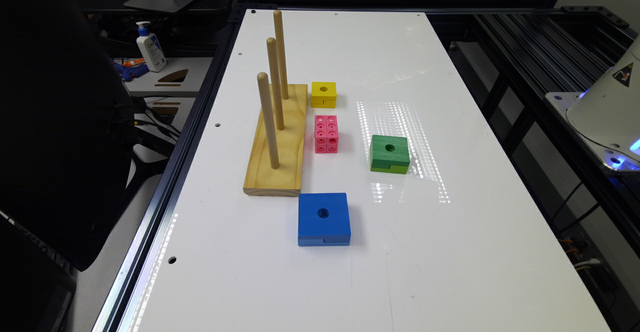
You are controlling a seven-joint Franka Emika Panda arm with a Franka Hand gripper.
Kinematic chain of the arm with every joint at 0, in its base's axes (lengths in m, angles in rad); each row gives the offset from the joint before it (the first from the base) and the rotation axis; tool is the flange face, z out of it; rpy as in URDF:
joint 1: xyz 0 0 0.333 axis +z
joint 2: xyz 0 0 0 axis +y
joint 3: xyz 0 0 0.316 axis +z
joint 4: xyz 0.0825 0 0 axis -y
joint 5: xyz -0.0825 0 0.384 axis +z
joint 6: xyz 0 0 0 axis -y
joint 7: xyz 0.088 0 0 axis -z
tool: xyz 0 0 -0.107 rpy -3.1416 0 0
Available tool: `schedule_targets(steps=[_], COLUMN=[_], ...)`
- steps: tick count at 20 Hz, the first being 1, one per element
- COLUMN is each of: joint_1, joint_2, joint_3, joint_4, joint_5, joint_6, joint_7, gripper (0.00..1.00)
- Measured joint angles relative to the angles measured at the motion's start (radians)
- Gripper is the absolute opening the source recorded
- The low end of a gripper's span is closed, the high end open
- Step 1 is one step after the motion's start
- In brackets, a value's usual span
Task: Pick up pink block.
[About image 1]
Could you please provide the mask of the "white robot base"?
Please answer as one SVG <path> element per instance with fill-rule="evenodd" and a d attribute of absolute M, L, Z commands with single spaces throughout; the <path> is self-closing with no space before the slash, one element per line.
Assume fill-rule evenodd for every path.
<path fill-rule="evenodd" d="M 639 171 L 639 42 L 584 92 L 545 98 L 608 170 Z"/>

